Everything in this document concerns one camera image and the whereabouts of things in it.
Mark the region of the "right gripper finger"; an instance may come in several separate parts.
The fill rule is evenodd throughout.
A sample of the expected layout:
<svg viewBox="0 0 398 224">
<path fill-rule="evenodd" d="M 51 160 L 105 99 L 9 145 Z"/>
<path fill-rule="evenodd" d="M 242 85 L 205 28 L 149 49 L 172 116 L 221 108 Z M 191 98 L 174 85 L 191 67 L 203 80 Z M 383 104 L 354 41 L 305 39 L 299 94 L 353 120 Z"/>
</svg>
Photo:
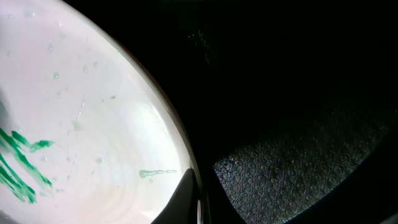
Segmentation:
<svg viewBox="0 0 398 224">
<path fill-rule="evenodd" d="M 152 224 L 197 224 L 198 187 L 193 169 L 187 169 L 175 192 Z"/>
</svg>

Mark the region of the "white plate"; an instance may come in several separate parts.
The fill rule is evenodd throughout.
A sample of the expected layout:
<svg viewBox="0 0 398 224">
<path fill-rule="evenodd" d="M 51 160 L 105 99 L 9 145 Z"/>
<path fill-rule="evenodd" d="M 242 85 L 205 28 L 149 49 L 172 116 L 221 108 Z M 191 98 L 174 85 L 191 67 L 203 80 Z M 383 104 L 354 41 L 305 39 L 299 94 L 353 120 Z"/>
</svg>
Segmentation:
<svg viewBox="0 0 398 224">
<path fill-rule="evenodd" d="M 2 223 L 152 223 L 194 166 L 103 30 L 63 1 L 1 2 Z"/>
</svg>

